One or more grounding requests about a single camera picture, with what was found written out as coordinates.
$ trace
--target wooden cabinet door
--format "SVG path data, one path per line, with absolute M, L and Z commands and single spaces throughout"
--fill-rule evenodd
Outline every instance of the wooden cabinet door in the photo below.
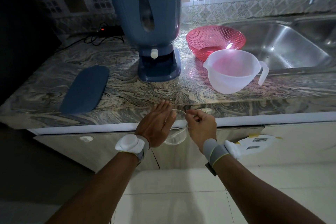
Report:
M 264 151 L 243 156 L 245 166 L 336 161 L 336 122 L 267 125 L 264 135 L 281 137 Z
M 46 135 L 34 138 L 83 166 L 98 172 L 117 154 L 115 145 L 118 140 L 130 133 L 132 132 Z M 93 140 L 86 142 L 81 139 L 82 137 L 92 137 Z M 151 150 L 148 151 L 142 163 L 136 168 L 137 171 L 158 169 Z
M 260 134 L 264 126 L 254 127 L 229 127 L 217 129 L 217 141 L 224 143 L 225 140 L 246 138 L 249 134 Z M 205 168 L 208 162 L 192 141 L 189 133 L 187 138 L 178 145 L 162 144 L 153 148 L 153 153 L 160 169 L 189 169 Z

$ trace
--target pink colander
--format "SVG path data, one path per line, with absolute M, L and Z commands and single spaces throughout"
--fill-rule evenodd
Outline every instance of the pink colander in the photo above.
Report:
M 245 36 L 226 26 L 195 28 L 186 36 L 189 49 L 197 58 L 206 61 L 212 52 L 223 49 L 238 50 L 246 43 Z

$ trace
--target hand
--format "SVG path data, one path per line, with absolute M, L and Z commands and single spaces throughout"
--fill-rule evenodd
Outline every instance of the hand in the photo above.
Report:
M 188 122 L 191 139 L 203 153 L 203 144 L 209 139 L 217 140 L 217 124 L 214 116 L 206 114 L 201 110 L 187 110 L 185 119 Z
M 162 100 L 140 121 L 135 134 L 145 137 L 150 147 L 159 147 L 167 139 L 175 120 L 176 112 L 171 110 L 171 103 Z

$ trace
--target marble countertop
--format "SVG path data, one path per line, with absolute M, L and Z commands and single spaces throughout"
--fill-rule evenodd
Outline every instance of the marble countertop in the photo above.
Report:
M 186 34 L 195 27 L 182 27 L 175 40 L 182 71 L 174 80 L 140 81 L 138 52 L 127 41 L 110 38 L 99 46 L 81 42 L 44 62 L 0 107 L 0 122 L 16 129 L 139 122 L 161 99 L 181 110 L 212 108 L 215 117 L 336 111 L 334 72 L 269 76 L 262 86 L 256 77 L 237 93 L 216 92 L 203 62 L 186 43 Z M 93 65 L 110 70 L 98 106 L 89 113 L 62 115 L 59 107 L 70 85 L 81 70 Z

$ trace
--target stainless steel sink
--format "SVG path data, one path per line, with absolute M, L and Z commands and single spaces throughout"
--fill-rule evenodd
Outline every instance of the stainless steel sink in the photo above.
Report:
M 336 67 L 336 16 L 286 17 L 224 24 L 242 32 L 242 50 L 266 62 L 269 74 L 330 71 Z

